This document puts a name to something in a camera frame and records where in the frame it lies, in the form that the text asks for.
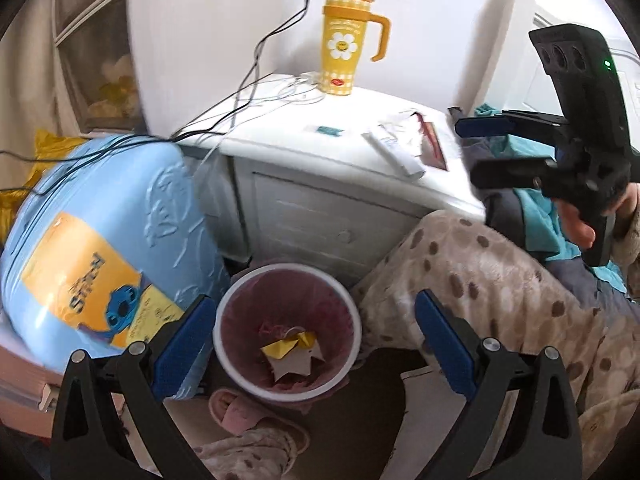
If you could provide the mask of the red gold wedding envelope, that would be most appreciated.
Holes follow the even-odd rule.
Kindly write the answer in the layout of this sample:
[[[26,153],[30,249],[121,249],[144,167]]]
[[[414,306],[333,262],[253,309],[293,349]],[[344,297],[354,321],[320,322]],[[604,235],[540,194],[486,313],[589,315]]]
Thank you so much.
[[[419,131],[422,136],[420,161],[424,166],[447,170],[446,159],[442,152],[435,127],[419,112],[413,112],[411,116],[418,121]]]

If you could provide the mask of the gold box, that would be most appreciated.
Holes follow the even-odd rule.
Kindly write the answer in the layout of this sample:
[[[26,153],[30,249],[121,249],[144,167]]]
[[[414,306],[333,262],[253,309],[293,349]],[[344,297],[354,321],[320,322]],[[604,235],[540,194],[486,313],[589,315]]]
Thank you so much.
[[[317,338],[314,332],[288,333],[283,339],[263,346],[260,351],[269,359],[282,360],[295,349],[312,350]]]

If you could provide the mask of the white trash bin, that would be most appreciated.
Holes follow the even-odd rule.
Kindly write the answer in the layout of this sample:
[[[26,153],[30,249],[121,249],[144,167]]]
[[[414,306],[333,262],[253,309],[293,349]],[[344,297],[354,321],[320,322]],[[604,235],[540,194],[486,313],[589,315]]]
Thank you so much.
[[[312,350],[282,360],[260,349],[288,333],[314,332]],[[360,315],[346,288],[300,263],[273,263],[237,278],[217,310],[218,362],[244,391],[268,403],[312,403],[346,385],[362,337]]]

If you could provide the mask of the teal embroidered pillow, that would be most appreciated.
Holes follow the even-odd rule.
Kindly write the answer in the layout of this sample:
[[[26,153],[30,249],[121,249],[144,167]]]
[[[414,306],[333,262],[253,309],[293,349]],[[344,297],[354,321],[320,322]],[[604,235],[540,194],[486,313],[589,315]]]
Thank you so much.
[[[491,153],[497,157],[551,157],[552,146],[533,140],[507,134],[503,138],[489,139]],[[580,249],[571,243],[563,234],[558,211],[552,200],[544,197],[540,191],[532,188],[516,188],[515,196],[521,205],[521,217],[524,221],[524,245],[532,255],[541,258],[541,262],[549,270],[558,274],[558,280],[567,280],[578,272],[594,278],[602,288],[604,284],[627,296],[623,272],[615,263],[592,268],[585,266],[580,256]]]

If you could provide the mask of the dark grey pillow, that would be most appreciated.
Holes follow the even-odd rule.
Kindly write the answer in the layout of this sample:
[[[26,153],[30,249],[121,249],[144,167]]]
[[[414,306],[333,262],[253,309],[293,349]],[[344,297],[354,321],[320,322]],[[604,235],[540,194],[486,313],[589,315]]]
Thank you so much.
[[[462,138],[460,140],[465,163],[469,169],[479,160],[497,157],[491,153],[489,148],[489,139],[492,138]],[[479,190],[476,195],[485,206],[486,224],[528,252],[524,245],[524,221],[521,217],[521,205],[514,190]],[[541,258],[528,253],[544,266]],[[626,271],[621,271],[625,283]],[[549,272],[558,280],[558,274],[553,271]],[[598,308],[604,312],[608,321],[611,322],[616,315],[625,315],[639,322],[639,304],[632,299],[634,296],[639,297],[639,292],[632,292],[631,286],[627,286],[625,283],[628,292],[628,295],[625,296],[612,289],[608,284],[604,284],[600,288],[594,278],[587,278],[584,281],[585,276],[586,274],[578,272],[577,278],[572,276],[568,280],[561,278],[558,281],[578,299],[583,308]]]

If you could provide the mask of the white bed headboard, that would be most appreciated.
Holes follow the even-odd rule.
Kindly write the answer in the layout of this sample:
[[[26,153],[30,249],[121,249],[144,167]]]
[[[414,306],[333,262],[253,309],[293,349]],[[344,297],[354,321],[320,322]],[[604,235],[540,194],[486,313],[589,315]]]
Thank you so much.
[[[480,90],[466,112],[533,110],[562,113],[551,78],[529,39],[536,28],[572,23],[600,32],[613,55],[629,124],[639,147],[639,51],[604,0],[506,0]]]

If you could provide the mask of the pink slipper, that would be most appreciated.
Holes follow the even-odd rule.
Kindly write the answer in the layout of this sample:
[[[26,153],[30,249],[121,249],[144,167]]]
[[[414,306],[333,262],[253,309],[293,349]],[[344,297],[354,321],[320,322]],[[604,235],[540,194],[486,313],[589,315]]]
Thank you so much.
[[[213,420],[229,434],[240,436],[254,429],[282,430],[295,443],[296,451],[303,453],[310,445],[308,431],[239,391],[229,388],[216,390],[208,400]]]

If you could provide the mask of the teal white small packet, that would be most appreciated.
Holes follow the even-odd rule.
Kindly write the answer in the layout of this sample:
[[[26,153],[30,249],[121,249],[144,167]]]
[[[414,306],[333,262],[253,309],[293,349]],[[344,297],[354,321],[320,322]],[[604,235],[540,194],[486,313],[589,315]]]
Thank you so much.
[[[331,128],[326,126],[320,126],[316,129],[318,133],[325,134],[326,136],[340,136],[342,133],[341,129]]]

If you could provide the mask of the blue Stitch suitcase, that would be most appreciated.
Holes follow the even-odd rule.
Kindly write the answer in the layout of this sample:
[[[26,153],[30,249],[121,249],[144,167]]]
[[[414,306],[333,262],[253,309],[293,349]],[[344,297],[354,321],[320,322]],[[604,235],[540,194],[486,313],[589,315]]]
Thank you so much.
[[[75,148],[26,198],[1,256],[1,303],[58,372],[85,349],[150,339],[229,275],[176,144],[107,136]]]

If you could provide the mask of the white bedside table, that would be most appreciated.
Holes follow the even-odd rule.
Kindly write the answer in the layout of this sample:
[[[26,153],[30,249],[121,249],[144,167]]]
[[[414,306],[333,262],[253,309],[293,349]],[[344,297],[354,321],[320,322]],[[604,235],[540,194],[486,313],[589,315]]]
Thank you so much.
[[[363,139],[405,110],[433,124],[447,170],[419,157],[425,174],[410,181]],[[363,88],[328,96],[307,77],[273,74],[179,136],[210,232],[236,263],[301,262],[351,285],[426,214],[485,217],[449,118],[397,96]]]

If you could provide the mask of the yellow flower tumbler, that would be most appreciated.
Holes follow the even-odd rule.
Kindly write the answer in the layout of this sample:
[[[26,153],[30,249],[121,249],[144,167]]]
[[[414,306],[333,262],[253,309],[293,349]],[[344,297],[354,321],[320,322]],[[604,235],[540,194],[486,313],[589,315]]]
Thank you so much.
[[[371,12],[373,0],[324,0],[319,87],[331,96],[349,96],[370,23],[381,27],[372,62],[385,58],[390,20]]]

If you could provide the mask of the yellow plastic bag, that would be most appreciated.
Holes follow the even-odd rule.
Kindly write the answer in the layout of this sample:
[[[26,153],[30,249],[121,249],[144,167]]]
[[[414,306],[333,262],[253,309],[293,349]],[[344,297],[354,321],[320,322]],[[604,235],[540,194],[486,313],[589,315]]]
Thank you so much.
[[[43,175],[54,166],[53,159],[66,157],[74,148],[85,142],[86,139],[78,136],[57,136],[48,130],[36,130],[35,161],[29,165],[25,183],[17,190],[1,192],[1,245],[8,239],[18,210],[26,200],[25,188],[32,188],[40,182]]]

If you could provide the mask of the beige curtain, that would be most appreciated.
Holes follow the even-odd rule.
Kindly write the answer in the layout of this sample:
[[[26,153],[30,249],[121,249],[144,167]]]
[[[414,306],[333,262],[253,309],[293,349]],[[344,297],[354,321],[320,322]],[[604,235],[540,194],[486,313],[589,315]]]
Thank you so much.
[[[23,185],[35,153],[39,130],[59,134],[60,116],[54,88],[53,0],[27,0],[1,39],[2,188]]]

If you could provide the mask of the white cabinet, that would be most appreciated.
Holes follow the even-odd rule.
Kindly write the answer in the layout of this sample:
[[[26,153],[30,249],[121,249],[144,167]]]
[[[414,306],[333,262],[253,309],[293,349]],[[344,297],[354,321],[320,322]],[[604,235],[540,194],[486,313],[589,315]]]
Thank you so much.
[[[127,16],[146,126],[169,138],[239,88],[283,0],[127,0]]]

